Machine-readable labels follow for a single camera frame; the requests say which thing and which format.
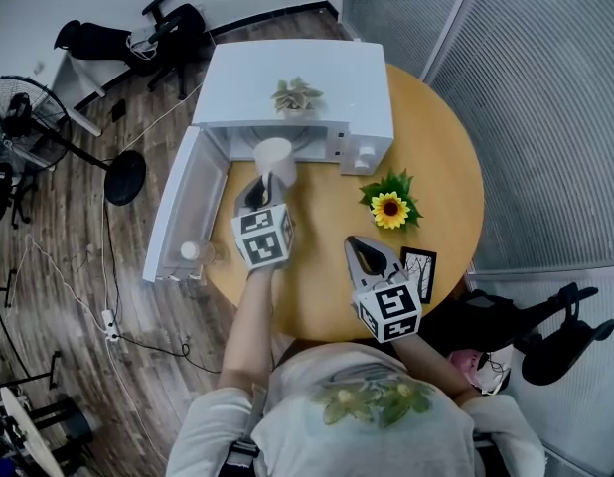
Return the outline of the person's left forearm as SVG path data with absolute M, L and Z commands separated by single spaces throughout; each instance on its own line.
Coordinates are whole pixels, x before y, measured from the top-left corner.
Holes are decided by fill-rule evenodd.
M 247 278 L 224 351 L 218 388 L 248 394 L 266 388 L 271 367 L 273 266 L 255 269 Z

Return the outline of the white cup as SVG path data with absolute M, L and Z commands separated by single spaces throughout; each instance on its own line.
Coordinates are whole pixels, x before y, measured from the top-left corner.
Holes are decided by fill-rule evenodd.
M 289 140 L 281 137 L 263 140 L 254 147 L 253 159 L 260 176 L 272 174 L 286 189 L 295 184 L 297 169 Z

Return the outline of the black picture frame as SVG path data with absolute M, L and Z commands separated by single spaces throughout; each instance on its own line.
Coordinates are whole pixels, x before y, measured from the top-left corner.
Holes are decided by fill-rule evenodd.
M 429 304 L 434 285 L 437 253 L 403 246 L 400 250 L 400 261 L 410 280 L 416 283 L 420 302 Z

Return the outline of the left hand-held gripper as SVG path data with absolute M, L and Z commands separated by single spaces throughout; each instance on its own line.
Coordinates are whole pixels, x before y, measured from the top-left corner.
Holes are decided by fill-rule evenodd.
M 275 175 L 251 181 L 235 201 L 231 219 L 235 245 L 248 270 L 288 260 L 294 242 L 293 224 L 285 203 L 286 186 Z

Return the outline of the black wheeled office chair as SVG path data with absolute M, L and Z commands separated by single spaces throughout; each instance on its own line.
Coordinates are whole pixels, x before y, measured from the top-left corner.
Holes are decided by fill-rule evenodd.
M 5 216 L 9 208 L 12 209 L 11 226 L 13 229 L 19 227 L 16 217 L 19 217 L 23 224 L 31 222 L 31 218 L 24 214 L 23 203 L 25 196 L 38 189 L 34 180 L 27 183 L 25 176 L 16 177 L 13 168 L 8 163 L 0 163 L 0 221 Z

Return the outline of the black stool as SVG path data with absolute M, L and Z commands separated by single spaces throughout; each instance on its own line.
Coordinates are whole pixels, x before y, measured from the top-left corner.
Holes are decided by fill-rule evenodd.
M 92 456 L 89 445 L 94 436 L 90 425 L 77 403 L 67 395 L 59 395 L 56 402 L 28 412 L 34 425 L 42 430 L 58 425 L 65 434 L 66 443 L 52 451 L 59 462 L 79 455 Z

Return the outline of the white floral print shirt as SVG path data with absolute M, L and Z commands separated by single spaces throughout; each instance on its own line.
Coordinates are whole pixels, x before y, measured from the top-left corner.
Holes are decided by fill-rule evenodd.
M 221 388 L 191 405 L 167 477 L 219 477 L 230 448 L 251 442 L 256 477 L 544 477 L 540 440 L 509 396 L 457 405 L 366 345 L 298 353 L 266 388 Z

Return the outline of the black reclined office chair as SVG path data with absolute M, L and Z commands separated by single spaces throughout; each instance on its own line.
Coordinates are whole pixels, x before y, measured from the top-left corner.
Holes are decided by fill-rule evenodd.
M 151 15 L 154 23 L 134 31 L 71 20 L 59 31 L 54 47 L 80 61 L 121 61 L 138 75 L 151 75 L 148 91 L 174 72 L 178 97 L 185 100 L 185 67 L 198 59 L 199 51 L 212 36 L 195 6 L 183 4 L 165 14 L 161 8 L 165 1 L 148 4 L 142 14 Z

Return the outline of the white power strip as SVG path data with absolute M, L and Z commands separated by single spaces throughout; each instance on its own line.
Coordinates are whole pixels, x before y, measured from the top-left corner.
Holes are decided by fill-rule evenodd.
M 106 339 L 111 342 L 119 340 L 120 337 L 118 327 L 113 311 L 110 309 L 105 309 L 101 311 L 101 315 L 106 333 Z

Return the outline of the black metal floor stand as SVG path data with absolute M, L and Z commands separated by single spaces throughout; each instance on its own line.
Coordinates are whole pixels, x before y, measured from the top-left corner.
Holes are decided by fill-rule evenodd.
M 7 275 L 6 285 L 0 286 L 0 293 L 3 293 L 5 295 L 3 308 L 2 308 L 3 310 L 7 310 L 11 308 L 11 301 L 9 300 L 9 294 L 11 292 L 12 282 L 14 280 L 16 272 L 17 270 L 15 268 L 10 269 Z M 18 387 L 18 386 L 21 386 L 21 385 L 24 385 L 30 382 L 46 380 L 48 382 L 48 389 L 52 391 L 58 386 L 58 382 L 56 378 L 56 368 L 57 368 L 58 360 L 62 357 L 62 352 L 57 350 L 52 354 L 50 366 L 46 372 L 39 373 L 39 374 L 32 374 L 29 371 L 28 367 L 25 365 L 20 353 L 18 352 L 13 342 L 13 339 L 7 329 L 5 317 L 2 314 L 2 309 L 0 308 L 0 328 L 3 330 L 3 335 L 6 337 L 8 345 L 10 346 L 18 365 L 24 372 L 25 377 L 21 379 L 17 379 L 17 380 L 11 380 L 8 382 L 0 383 L 0 389 Z

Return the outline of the black standing fan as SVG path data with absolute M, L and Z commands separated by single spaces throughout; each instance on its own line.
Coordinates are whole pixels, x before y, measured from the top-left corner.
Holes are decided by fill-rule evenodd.
M 104 198 L 135 199 L 146 177 L 144 157 L 126 150 L 104 162 L 71 142 L 72 120 L 57 96 L 37 81 L 0 76 L 0 172 L 13 177 L 54 168 L 67 153 L 105 172 Z

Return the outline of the white microwave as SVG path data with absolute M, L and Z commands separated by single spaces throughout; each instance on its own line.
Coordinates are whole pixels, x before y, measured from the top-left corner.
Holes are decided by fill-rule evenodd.
M 279 80 L 303 78 L 324 92 L 314 113 L 285 117 L 271 96 Z M 220 44 L 170 169 L 157 210 L 143 278 L 182 280 L 199 271 L 180 254 L 209 240 L 230 164 L 283 137 L 302 162 L 338 165 L 343 175 L 374 173 L 394 142 L 384 50 L 340 40 Z

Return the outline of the person's right forearm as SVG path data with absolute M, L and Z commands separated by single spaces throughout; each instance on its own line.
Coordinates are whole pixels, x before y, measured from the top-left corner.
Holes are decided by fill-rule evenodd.
M 458 406 L 481 396 L 463 374 L 417 334 L 398 338 L 392 346 L 414 378 L 436 386 Z

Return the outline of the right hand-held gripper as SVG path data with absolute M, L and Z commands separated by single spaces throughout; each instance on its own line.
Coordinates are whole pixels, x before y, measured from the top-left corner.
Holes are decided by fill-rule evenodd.
M 417 286 L 408 280 L 394 250 L 382 242 L 349 236 L 345 256 L 356 292 L 352 299 L 358 318 L 380 343 L 415 334 L 422 307 Z M 374 287 L 378 281 L 400 281 Z

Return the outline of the small potted green plant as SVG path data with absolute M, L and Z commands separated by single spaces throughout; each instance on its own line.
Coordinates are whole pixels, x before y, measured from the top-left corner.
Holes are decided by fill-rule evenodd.
M 271 96 L 277 113 L 285 117 L 306 116 L 314 113 L 321 103 L 324 92 L 314 88 L 301 77 L 280 79 Z

